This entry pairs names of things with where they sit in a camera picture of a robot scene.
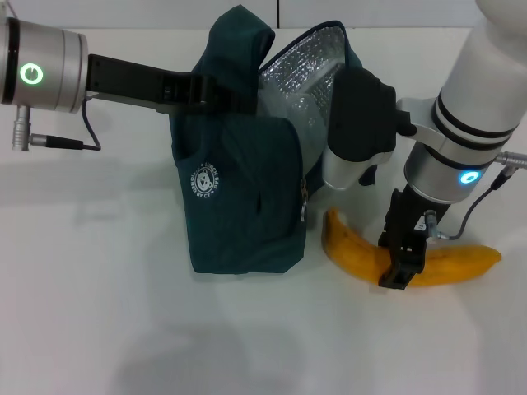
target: wall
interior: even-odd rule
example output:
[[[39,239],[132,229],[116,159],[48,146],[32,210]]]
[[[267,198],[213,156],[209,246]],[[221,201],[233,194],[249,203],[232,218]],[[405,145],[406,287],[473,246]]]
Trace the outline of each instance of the wall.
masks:
[[[243,4],[270,26],[308,27],[339,19],[345,26],[472,26],[475,0],[12,0],[19,17],[52,26],[208,28]]]
[[[475,0],[280,0],[283,27],[472,26],[480,17]]]
[[[238,4],[276,27],[276,0],[12,0],[19,18],[44,25],[155,29],[208,28]]]

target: robotic arm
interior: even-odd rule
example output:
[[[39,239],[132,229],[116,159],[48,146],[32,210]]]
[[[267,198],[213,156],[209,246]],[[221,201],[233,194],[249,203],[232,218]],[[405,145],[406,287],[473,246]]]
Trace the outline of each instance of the robotic arm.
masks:
[[[323,157],[328,186],[343,190],[361,176],[372,184],[376,165],[388,161],[395,148],[396,133],[416,141],[404,166],[408,184],[394,190],[379,240],[391,257],[380,286],[404,289],[423,270],[428,242],[459,237],[443,235],[437,222],[473,191],[491,163],[506,166],[491,190],[527,167],[527,156],[501,152],[527,111],[527,2],[477,2],[487,19],[467,38],[436,98],[396,104],[394,88],[366,70],[341,70],[335,77]],[[86,119],[91,98],[165,114],[182,108],[254,113],[254,100],[211,77],[89,55],[84,35],[6,18],[5,4],[0,6],[0,95],[3,104],[17,106],[15,150],[100,149]],[[31,134],[31,108],[82,109],[96,146]]]
[[[404,166],[408,184],[402,192],[394,191],[379,239],[391,257],[391,268],[380,279],[380,286],[404,289],[424,268],[427,242],[459,238],[467,216],[456,236],[443,235],[437,222],[451,204],[469,196],[490,164],[496,161],[506,168],[484,196],[501,187],[516,169],[527,166],[527,156],[501,153],[527,111],[527,2],[477,1],[487,19],[473,28],[436,98],[401,99],[396,110],[393,105],[379,106],[393,100],[388,96],[394,93],[386,95],[389,87],[371,78],[368,91],[376,91],[371,103],[378,116],[391,119],[383,133],[366,122],[376,139],[369,145],[374,155],[365,159],[346,150],[342,153],[342,145],[336,143],[340,133],[330,123],[324,180],[336,189],[353,184],[365,164],[376,165],[389,158],[391,145],[385,144],[388,149],[383,150],[379,140],[388,142],[399,132],[416,141]],[[346,79],[353,81],[350,76],[338,78],[341,81],[335,86]],[[347,83],[349,89],[364,94],[357,84]],[[338,93],[333,91],[333,101]],[[338,109],[335,111],[332,116],[341,119]],[[364,109],[357,111],[358,118],[364,119],[363,114]]]
[[[16,105],[12,147],[29,145],[65,149],[100,146],[86,118],[92,98],[138,105],[173,114],[178,109],[250,112],[256,102],[219,86],[208,76],[170,72],[88,54],[86,37],[67,30],[6,18],[0,3],[0,96]],[[30,133],[30,109],[76,113],[83,118],[97,147],[62,137]]]

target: green bag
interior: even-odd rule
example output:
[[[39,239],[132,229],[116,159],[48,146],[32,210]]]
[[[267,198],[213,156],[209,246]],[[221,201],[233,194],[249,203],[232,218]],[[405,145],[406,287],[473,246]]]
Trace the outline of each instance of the green bag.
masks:
[[[284,273],[303,258],[305,207],[324,184],[321,161],[304,178],[291,123],[255,115],[259,66],[273,39],[242,6],[221,16],[194,72],[245,97],[244,109],[170,118],[196,272]]]

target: yellow banana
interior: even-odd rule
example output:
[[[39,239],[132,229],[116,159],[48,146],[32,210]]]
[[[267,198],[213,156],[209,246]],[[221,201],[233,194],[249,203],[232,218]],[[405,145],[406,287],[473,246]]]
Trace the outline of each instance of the yellow banana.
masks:
[[[389,251],[365,241],[347,228],[336,209],[325,214],[322,245],[342,269],[373,284],[390,265]],[[427,252],[425,269],[409,286],[438,286],[479,277],[501,260],[501,254],[484,245],[445,247]]]

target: cable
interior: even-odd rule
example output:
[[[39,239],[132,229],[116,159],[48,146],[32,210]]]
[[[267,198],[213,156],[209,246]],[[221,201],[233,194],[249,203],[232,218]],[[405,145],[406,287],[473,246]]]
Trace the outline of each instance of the cable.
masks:
[[[470,214],[472,214],[472,211],[474,211],[474,208],[476,208],[476,206],[481,203],[481,201],[486,198],[490,192],[497,191],[499,188],[501,188],[501,186],[506,183],[516,171],[517,168],[512,166],[506,166],[503,168],[500,174],[498,174],[494,181],[492,181],[491,186],[480,197],[478,197],[474,203],[472,203],[472,206],[470,206],[469,210],[464,215],[458,234],[456,236],[450,236],[448,240],[457,240],[461,237],[464,232],[464,228],[467,225],[467,221],[469,220]]]
[[[97,138],[95,132],[91,128],[90,121],[88,121],[88,116],[86,115],[86,103],[89,99],[84,99],[82,101],[82,119],[84,120],[84,124],[86,125],[86,129],[88,129],[88,132],[90,133],[91,138],[93,139],[93,142],[95,143],[95,146],[88,146],[84,144],[82,146],[83,150],[91,150],[91,151],[100,151],[102,147],[100,146],[99,139]]]
[[[472,211],[474,211],[474,208],[476,208],[476,206],[481,203],[481,201],[486,198],[490,192],[492,192],[493,189],[492,188],[489,188],[487,189],[480,197],[478,197],[476,199],[476,201],[474,203],[472,203],[472,206],[470,206],[469,210],[467,211],[467,213],[464,215],[464,218],[463,218],[463,222],[461,222],[461,227],[459,228],[459,232],[456,236],[450,236],[448,238],[448,240],[457,240],[461,237],[461,235],[463,234],[464,232],[464,228],[465,226],[467,225],[467,221],[469,220],[469,217],[470,217],[470,214],[472,214]]]
[[[15,19],[18,19],[18,16],[16,15],[15,9],[11,5],[11,2],[9,0],[6,0],[7,6],[9,7],[9,11],[11,11],[11,14],[15,17]]]

